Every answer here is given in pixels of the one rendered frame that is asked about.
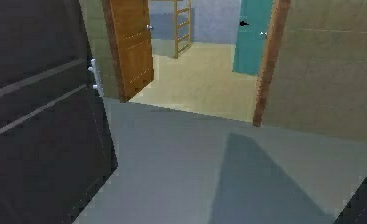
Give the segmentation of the light wooden shelf frame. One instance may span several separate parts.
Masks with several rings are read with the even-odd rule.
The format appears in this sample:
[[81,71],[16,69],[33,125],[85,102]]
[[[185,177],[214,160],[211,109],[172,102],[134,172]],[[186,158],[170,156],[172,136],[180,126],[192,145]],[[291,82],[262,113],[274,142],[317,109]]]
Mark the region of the light wooden shelf frame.
[[165,41],[177,59],[192,44],[192,0],[150,0],[152,38]]

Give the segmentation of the black room door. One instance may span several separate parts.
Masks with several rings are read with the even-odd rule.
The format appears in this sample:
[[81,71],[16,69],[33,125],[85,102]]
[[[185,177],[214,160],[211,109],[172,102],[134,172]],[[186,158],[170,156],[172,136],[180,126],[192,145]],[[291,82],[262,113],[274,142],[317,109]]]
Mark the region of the black room door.
[[0,0],[0,224],[73,224],[117,167],[79,0]]

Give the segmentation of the teal room door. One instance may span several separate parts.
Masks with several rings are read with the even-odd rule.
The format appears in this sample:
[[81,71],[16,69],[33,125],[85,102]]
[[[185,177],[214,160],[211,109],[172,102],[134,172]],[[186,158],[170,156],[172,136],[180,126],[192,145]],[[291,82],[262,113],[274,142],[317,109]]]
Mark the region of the teal room door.
[[250,25],[238,25],[234,72],[258,74],[272,6],[273,0],[241,0],[239,22],[245,21]]

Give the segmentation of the brown wooden room door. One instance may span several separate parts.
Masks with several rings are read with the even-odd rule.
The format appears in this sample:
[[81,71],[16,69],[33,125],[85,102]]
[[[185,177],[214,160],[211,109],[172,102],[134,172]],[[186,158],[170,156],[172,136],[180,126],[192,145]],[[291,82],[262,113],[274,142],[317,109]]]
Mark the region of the brown wooden room door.
[[154,80],[148,0],[102,0],[118,85],[128,102]]

